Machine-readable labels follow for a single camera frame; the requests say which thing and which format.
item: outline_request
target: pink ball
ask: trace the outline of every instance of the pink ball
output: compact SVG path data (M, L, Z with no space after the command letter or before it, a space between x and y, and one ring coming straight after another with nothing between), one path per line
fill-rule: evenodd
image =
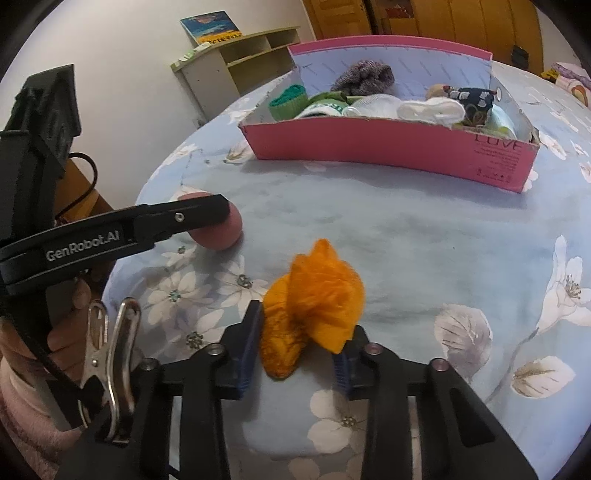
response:
M179 200L186 200L199 197L209 197L213 195L209 192L195 192L181 195ZM230 205L230 215L226 221L218 225L204 226L203 228L196 228L189 230L189 235L199 245L211 250L225 250L230 248L242 235L242 216L232 202L228 201Z

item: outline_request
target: wooden door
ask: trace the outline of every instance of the wooden door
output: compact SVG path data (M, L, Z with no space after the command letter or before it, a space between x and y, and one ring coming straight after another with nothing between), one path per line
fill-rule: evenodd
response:
M456 41L488 50L508 64L517 45L529 53L531 72L543 70L540 23L530 0L370 1L374 10L382 5L386 12L381 19L389 26L385 33Z
M304 0L318 40L371 35L363 0Z

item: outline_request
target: wooden shelf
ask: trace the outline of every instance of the wooden shelf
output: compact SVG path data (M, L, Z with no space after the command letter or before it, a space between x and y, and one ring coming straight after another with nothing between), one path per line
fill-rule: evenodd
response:
M184 77L207 120L266 82L293 68L288 47L300 43L299 27L233 38L171 65Z
M255 53L254 55L250 55L248 57L244 57L243 59L238 59L238 60L231 61L230 63L228 63L226 65L226 67L228 67L229 69L231 69L232 67L235 67L236 65L240 65L241 63L243 63L245 61L255 59L257 57L260 57L261 55L266 55L267 53L270 53L272 51L280 50L282 48L288 48L288 47L291 47L292 45L297 45L298 43L299 42L293 42L293 43L289 43L287 45L282 45L281 47L275 47L275 48L272 48L270 50L265 50L265 51L262 51L262 52L259 52L259 53Z

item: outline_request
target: black cable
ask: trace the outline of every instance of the black cable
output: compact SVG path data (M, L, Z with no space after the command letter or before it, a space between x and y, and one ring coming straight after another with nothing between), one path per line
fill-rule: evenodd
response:
M80 195L76 200L74 200L69 205L62 208L59 211L59 213L56 215L56 219L60 218L62 215L64 215L64 213L71 210L76 205L78 205L82 200L84 200L86 197L88 197L88 195L90 195L92 193L92 190L95 189L96 182L99 179L99 171L96 168L96 163L88 155L86 155L85 153L81 153L81 152L72 152L72 153L70 153L69 158L81 158L82 160L86 160L89 163L89 165L92 167L93 179L90 184L90 187L88 187L88 189L82 195Z
M76 382L74 382L66 373L56 365L56 363L49 357L46 350L29 334L28 328L26 327L27 321L21 319L21 321L15 321L14 318L14 305L10 308L7 305L6 298L0 297L0 313L12 323L14 329L17 331L18 336L22 339L27 348L37 358L39 363L43 365L46 370L61 383L64 389L66 389L72 396L80 400L84 406L92 414L96 414L100 410L100 402L97 399L88 394L85 390L80 388Z

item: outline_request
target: bed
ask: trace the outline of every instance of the bed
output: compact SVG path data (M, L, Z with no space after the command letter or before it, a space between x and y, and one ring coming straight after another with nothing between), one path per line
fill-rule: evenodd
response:
M240 243L208 251L183 233L119 260L109 310L136 297L144 354L188 358L327 238L364 282L370 340L413 361L448 358L550 480L591 424L591 115L530 73L493 73L540 130L523 194L386 166L258 161L237 124L273 81L189 136L137 200L221 193L242 214ZM246 398L224 405L232 478L356 480L365 420L366 404L337 391L328 352L309 347L283 382L258 366Z

